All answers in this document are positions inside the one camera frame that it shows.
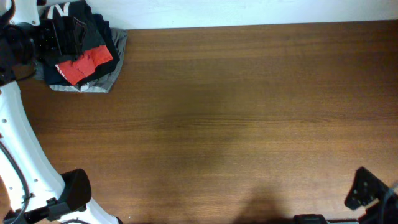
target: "pile of clothes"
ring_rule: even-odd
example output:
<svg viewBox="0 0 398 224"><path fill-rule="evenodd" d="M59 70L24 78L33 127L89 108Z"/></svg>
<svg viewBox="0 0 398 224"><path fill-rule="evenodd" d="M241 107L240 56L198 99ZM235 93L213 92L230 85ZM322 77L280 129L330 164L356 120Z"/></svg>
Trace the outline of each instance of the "pile of clothes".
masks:
<svg viewBox="0 0 398 224"><path fill-rule="evenodd" d="M55 91L109 92L123 64L127 32L109 28L109 22L92 14L85 1L49 6L42 18L53 20L61 29L65 16L85 25L81 55L63 62L36 61L34 78L44 80Z"/></svg>

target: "fabric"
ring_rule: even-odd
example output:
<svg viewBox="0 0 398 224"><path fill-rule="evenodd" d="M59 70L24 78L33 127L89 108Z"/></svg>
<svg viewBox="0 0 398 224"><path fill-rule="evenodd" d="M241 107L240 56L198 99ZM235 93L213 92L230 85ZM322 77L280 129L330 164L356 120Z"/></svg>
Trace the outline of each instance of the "fabric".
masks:
<svg viewBox="0 0 398 224"><path fill-rule="evenodd" d="M118 57L120 58L119 62L116 65L116 68L100 77L99 79L92 80L84 85L50 85L50 88L55 91L67 91L67 92L80 92L80 93L109 93L113 84L118 79L120 74L123 60L124 60L124 51L126 48L127 41L127 32L122 29L111 29L113 42L118 51ZM43 77L41 74L37 74L35 78Z"/></svg>
<svg viewBox="0 0 398 224"><path fill-rule="evenodd" d="M36 80L44 80L43 64L36 60L34 60L33 63L36 71L36 73L33 75L33 78Z"/></svg>
<svg viewBox="0 0 398 224"><path fill-rule="evenodd" d="M90 75L87 78L82 79L79 82L79 84L81 84L81 85L85 85L88 82L97 80L97 79L101 78L102 76L111 73L113 70L115 70L116 65L119 62L119 54L118 54L118 51L116 50L115 44L112 40L113 36L112 36L111 28L109 28L109 22L104 21L102 15L100 15L100 14L93 14L93 17L96 22L97 28L106 43L106 47L108 48L109 52L112 55L113 60L96 67L94 74Z"/></svg>
<svg viewBox="0 0 398 224"><path fill-rule="evenodd" d="M91 81L97 80L102 76L111 73L115 70L118 62L119 62L119 54L116 50L115 44L113 42L113 30L109 28L109 22L104 21L102 15L93 14L93 18L96 22L96 26L101 34L101 37L106 42L106 47L108 48L110 54L112 55L113 60L106 62L102 65L98 65L95 68L95 73L90 75L89 77L85 77L84 79L80 80L77 85L86 85L87 83L92 83ZM46 64L42 65L44 67L44 75L45 75L45 82L47 85L63 85L63 86L70 86L71 84L64 79L61 74L58 73L55 67L50 67Z"/></svg>
<svg viewBox="0 0 398 224"><path fill-rule="evenodd" d="M76 62L71 60L62 62L55 67L58 72L72 85L95 72L98 65L112 60L112 55L105 45L86 50Z"/></svg>
<svg viewBox="0 0 398 224"><path fill-rule="evenodd" d="M49 6L46 8L43 16L46 19L52 19L54 21L58 33L62 33L65 30L62 16L75 17L79 21L85 23L87 25L87 31L81 47L82 52L99 47L100 45L105 45L105 41L98 31L91 13L91 7L87 5L86 1L67 2ZM59 35L60 42L64 41L62 38L62 35Z"/></svg>

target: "red cloth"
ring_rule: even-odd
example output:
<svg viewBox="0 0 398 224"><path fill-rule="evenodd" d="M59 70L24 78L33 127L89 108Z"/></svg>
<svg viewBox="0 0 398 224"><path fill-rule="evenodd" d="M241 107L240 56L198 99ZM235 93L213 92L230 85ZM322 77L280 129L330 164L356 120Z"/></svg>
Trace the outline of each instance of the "red cloth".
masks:
<svg viewBox="0 0 398 224"><path fill-rule="evenodd" d="M95 72L98 65L113 60L105 45L86 50L76 62L66 61L56 65L58 72L72 85Z"/></svg>

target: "black bracket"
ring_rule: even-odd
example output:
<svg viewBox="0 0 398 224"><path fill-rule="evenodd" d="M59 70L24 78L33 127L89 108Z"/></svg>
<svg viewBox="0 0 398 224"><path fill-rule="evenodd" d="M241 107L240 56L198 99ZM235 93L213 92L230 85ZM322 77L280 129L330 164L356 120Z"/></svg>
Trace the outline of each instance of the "black bracket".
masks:
<svg viewBox="0 0 398 224"><path fill-rule="evenodd" d="M77 169L61 176L65 181L65 188L59 200L55 198L47 200L47 206L26 212L17 223L37 223L44 218L54 221L63 215L86 210L86 204L91 200L91 186L86 172L83 169ZM12 223L16 216L17 214L10 210L4 218L4 224Z"/></svg>
<svg viewBox="0 0 398 224"><path fill-rule="evenodd" d="M295 215L295 224L328 224L323 215Z"/></svg>
<svg viewBox="0 0 398 224"><path fill-rule="evenodd" d="M384 196L388 193L389 187L370 173L367 169L361 167L356 171L354 184L349 191L344 204L356 210L360 206L367 206L376 199L384 201ZM380 215L384 216L385 224L398 223L398 195L393 194L385 202L384 213L380 213L382 203L376 203L366 209L366 214L361 216L358 221L360 224L378 224Z"/></svg>
<svg viewBox="0 0 398 224"><path fill-rule="evenodd" d="M354 184L344 204L351 210L356 210L360 206L369 205L376 198L382 200L388 190L389 188L386 184L367 169L361 167L356 171Z"/></svg>

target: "wood grain surface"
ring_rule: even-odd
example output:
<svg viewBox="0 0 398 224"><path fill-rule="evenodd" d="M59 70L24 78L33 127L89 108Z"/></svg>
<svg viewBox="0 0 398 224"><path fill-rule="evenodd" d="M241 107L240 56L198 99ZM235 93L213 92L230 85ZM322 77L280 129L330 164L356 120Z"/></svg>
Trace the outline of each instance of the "wood grain surface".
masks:
<svg viewBox="0 0 398 224"><path fill-rule="evenodd" d="M397 74L397 21L292 24L131 30L110 94L20 88L56 170L124 223L248 223L356 218L357 168L398 179Z"/></svg>

